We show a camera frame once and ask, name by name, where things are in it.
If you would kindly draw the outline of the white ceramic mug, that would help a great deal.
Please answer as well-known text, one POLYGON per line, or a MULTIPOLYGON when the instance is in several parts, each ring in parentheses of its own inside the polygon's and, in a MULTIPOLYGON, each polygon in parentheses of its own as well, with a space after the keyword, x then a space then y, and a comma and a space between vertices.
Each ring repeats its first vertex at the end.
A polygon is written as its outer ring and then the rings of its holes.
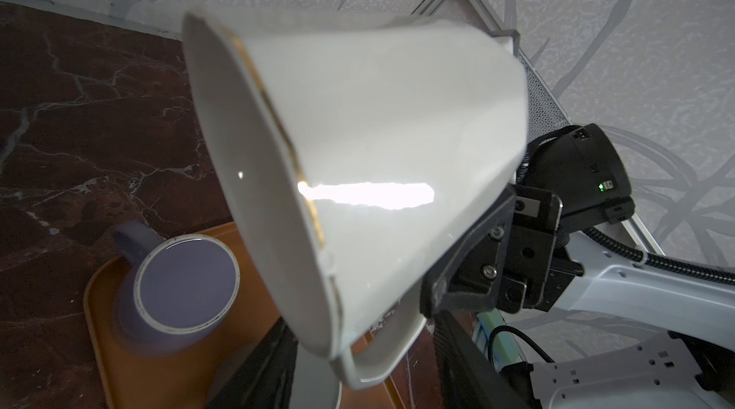
POLYGON ((218 181, 281 316, 349 388, 382 382, 424 328, 421 279, 521 163, 511 42, 422 16, 199 7, 182 43, 218 181))

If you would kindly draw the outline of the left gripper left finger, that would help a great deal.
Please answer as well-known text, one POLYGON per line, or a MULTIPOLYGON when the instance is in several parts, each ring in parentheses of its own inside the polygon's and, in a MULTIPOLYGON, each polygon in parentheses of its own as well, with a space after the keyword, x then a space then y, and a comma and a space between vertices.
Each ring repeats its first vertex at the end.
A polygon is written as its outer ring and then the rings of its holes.
POLYGON ((298 345, 280 318, 206 407, 288 408, 298 345))

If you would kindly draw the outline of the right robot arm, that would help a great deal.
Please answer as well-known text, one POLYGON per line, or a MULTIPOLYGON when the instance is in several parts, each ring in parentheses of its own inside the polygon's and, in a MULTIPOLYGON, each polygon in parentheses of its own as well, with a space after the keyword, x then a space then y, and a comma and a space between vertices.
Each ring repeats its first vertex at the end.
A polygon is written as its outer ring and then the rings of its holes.
POLYGON ((526 139, 502 128, 501 192, 419 285, 420 312, 596 311, 734 347, 734 275, 624 244, 600 230, 635 212, 612 142, 595 124, 526 139))

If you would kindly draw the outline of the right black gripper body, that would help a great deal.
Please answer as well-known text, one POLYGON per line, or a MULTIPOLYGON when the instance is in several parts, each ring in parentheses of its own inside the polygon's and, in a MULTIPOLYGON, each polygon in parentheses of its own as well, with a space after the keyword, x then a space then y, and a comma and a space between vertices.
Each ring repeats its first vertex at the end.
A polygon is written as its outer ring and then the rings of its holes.
POLYGON ((522 185, 514 190, 515 211, 496 307, 508 313, 550 311, 584 269, 565 248, 570 238, 559 230, 559 196, 522 185))

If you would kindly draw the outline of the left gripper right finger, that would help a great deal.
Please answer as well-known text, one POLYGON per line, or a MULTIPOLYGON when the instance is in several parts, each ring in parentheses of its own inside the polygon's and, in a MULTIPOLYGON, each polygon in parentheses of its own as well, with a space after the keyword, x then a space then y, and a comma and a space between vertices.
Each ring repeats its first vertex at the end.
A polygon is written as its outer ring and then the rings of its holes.
POLYGON ((447 311, 434 318, 434 350, 446 408, 530 408, 447 311))

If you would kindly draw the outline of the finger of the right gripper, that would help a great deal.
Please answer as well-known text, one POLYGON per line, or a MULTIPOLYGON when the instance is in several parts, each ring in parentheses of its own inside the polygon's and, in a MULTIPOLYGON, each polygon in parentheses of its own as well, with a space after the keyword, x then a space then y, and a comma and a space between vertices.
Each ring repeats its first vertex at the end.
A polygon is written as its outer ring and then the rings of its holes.
POLYGON ((421 282, 419 311, 483 312, 497 307, 509 248, 516 190, 499 198, 429 269, 421 282))

